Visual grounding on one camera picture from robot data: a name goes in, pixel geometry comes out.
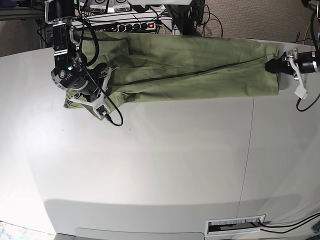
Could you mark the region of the black power strip red switch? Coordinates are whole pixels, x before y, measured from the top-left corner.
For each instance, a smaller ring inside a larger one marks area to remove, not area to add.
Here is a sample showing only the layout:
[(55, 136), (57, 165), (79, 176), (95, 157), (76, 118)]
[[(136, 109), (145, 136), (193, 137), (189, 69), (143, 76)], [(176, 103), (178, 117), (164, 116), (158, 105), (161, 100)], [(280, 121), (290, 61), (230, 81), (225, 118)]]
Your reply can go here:
[(114, 27), (116, 32), (124, 33), (149, 33), (155, 32), (157, 24), (155, 22), (147, 23), (126, 23), (126, 24), (117, 24)]

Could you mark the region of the green T-shirt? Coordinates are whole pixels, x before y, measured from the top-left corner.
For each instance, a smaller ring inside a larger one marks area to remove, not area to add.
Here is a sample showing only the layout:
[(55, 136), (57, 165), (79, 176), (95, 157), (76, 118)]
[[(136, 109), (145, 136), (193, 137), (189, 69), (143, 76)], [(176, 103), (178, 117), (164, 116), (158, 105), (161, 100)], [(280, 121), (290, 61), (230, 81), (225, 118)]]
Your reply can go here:
[(126, 103), (276, 96), (276, 46), (248, 39), (98, 32), (97, 64), (114, 68), (111, 109)]

